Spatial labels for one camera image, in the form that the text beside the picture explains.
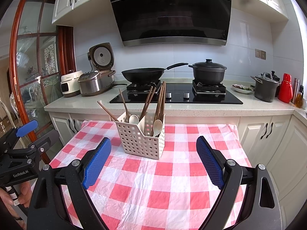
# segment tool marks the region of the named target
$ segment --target red bottle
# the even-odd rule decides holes
[[[289,103],[292,99],[292,96],[293,92],[291,86],[291,75],[284,73],[284,78],[280,85],[278,99],[284,103]]]

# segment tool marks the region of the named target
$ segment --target red and white tablecloth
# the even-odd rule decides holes
[[[220,192],[196,152],[199,136],[226,159],[251,166],[233,125],[166,124],[162,157],[153,160],[124,153],[116,125],[110,121],[85,121],[51,166],[62,167],[81,159],[108,137],[111,154],[88,193],[109,229],[198,229]],[[245,186],[241,186],[225,227],[235,223],[244,192]],[[81,226],[66,186],[63,193],[73,223]]]

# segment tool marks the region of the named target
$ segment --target countertop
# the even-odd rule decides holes
[[[165,79],[167,83],[191,83],[191,79]],[[233,91],[231,85],[235,81],[223,81],[227,90],[240,99],[243,104],[165,104],[165,114],[169,117],[241,117],[241,116],[273,116],[273,115],[292,115],[294,114],[307,126],[307,116],[303,109],[295,107],[292,103],[286,104],[274,99],[272,103],[263,102],[254,97],[254,94],[240,94]],[[61,113],[80,113],[80,114],[106,114],[97,101],[101,103],[115,115],[121,115],[124,112],[123,104],[110,104],[109,101],[119,95],[119,88],[125,89],[125,86],[119,85],[114,88],[92,97],[82,97],[81,95],[58,100],[45,106],[49,112]],[[127,104],[128,110],[141,111],[144,104]],[[155,112],[156,104],[150,104],[148,112]]]

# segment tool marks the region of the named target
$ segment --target white plate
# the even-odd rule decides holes
[[[253,92],[253,91],[247,91],[247,90],[242,90],[242,89],[236,88],[236,87],[234,87],[234,85],[237,85],[237,86],[240,86],[240,87],[244,87],[244,88],[250,88],[250,87],[247,87],[245,85],[233,84],[232,85],[232,89],[235,90],[236,92],[241,93],[241,94],[251,94]]]

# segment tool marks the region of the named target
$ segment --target metal screw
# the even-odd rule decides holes
[[[261,170],[265,170],[265,169],[266,169],[266,167],[265,167],[264,164],[258,164],[258,167],[259,167],[259,169],[261,169]]]
[[[228,165],[230,166],[234,166],[235,165],[235,161],[232,159],[227,160]]]
[[[73,166],[78,166],[80,164],[79,160],[73,160],[72,165]]]
[[[43,166],[43,170],[48,170],[49,169],[49,165],[48,164],[45,164],[44,166]]]

